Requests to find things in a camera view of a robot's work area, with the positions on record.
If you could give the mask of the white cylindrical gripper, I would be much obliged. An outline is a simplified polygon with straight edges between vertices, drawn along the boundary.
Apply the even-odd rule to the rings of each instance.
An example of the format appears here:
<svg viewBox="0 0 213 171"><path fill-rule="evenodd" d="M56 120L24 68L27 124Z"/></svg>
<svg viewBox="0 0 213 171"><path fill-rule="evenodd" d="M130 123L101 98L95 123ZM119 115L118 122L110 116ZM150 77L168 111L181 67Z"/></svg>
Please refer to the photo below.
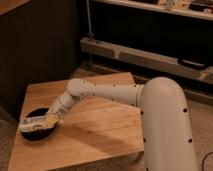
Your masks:
<svg viewBox="0 0 213 171"><path fill-rule="evenodd" d="M58 122L58 117L61 117L65 113L67 113L71 109L73 104L74 100L67 91L57 97L45 114L46 127L54 127L55 124Z"/></svg>

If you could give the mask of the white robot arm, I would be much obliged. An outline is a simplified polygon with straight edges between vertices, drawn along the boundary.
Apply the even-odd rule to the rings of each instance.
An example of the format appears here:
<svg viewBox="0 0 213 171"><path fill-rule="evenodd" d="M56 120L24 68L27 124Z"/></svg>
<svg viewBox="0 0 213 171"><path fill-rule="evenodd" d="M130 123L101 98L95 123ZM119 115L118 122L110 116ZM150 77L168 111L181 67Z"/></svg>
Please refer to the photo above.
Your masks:
<svg viewBox="0 0 213 171"><path fill-rule="evenodd" d="M140 110L146 171L199 171L189 109L178 83L167 77L156 77L145 84L97 84L72 79L47 115L60 118L77 99L90 95Z"/></svg>

